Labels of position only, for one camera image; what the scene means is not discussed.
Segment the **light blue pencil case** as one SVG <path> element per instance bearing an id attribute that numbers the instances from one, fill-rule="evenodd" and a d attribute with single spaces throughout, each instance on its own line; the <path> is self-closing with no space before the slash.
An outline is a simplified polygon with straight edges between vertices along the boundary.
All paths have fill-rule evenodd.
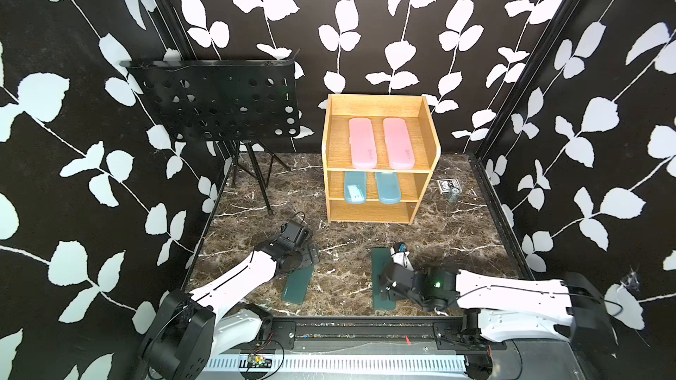
<path id="1" fill-rule="evenodd" d="M 365 172 L 345 172 L 344 199 L 348 204 L 363 204 L 367 201 L 367 175 Z"/>
<path id="2" fill-rule="evenodd" d="M 376 172 L 374 174 L 378 200 L 387 205 L 394 205 L 401 201 L 401 187 L 396 172 Z"/>

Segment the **pink pencil case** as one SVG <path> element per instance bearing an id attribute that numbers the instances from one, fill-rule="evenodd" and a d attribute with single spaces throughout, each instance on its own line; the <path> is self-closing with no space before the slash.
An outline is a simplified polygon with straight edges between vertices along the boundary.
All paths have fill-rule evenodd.
<path id="1" fill-rule="evenodd" d="M 350 156 L 357 169 L 373 169 L 378 163 L 378 153 L 373 124 L 368 118 L 349 120 Z"/>
<path id="2" fill-rule="evenodd" d="M 406 121 L 402 118 L 385 118 L 383 130 L 390 167 L 411 170 L 415 165 L 415 154 Z"/>

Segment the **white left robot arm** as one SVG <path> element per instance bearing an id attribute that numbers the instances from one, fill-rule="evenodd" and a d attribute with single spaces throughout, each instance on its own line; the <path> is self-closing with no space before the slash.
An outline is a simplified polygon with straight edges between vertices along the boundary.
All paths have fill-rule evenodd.
<path id="1" fill-rule="evenodd" d="M 160 304 L 144 336 L 139 356 L 156 379 L 195 379 L 209 359 L 265 331 L 269 318 L 254 305 L 228 312 L 250 292 L 279 274 L 319 263 L 315 243 L 287 246 L 263 241 L 241 263 L 207 285 L 176 290 Z"/>

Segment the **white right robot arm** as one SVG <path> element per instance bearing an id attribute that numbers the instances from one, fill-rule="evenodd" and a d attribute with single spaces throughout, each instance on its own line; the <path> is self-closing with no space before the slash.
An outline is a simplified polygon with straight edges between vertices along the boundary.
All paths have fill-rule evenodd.
<path id="1" fill-rule="evenodd" d="M 612 353 L 617 339 L 607 301 L 579 273 L 547 281 L 498 278 L 459 269 L 415 271 L 395 262 L 378 275 L 378 294 L 427 312 L 461 310 L 464 341 L 564 341 L 576 349 Z"/>

